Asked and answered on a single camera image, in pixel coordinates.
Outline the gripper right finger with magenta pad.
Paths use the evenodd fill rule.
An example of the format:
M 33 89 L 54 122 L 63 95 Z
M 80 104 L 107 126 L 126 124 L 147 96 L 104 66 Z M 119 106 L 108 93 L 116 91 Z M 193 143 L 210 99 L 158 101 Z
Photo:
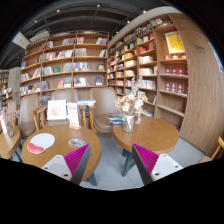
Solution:
M 132 144 L 132 155 L 145 185 L 182 169 L 168 154 L 156 154 L 143 146 Z

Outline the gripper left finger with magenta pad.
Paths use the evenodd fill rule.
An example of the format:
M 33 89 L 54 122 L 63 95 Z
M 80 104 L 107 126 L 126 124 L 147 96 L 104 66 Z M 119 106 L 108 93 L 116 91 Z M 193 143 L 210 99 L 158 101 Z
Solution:
M 66 156 L 54 156 L 42 169 L 79 185 L 90 155 L 90 145 L 86 144 Z

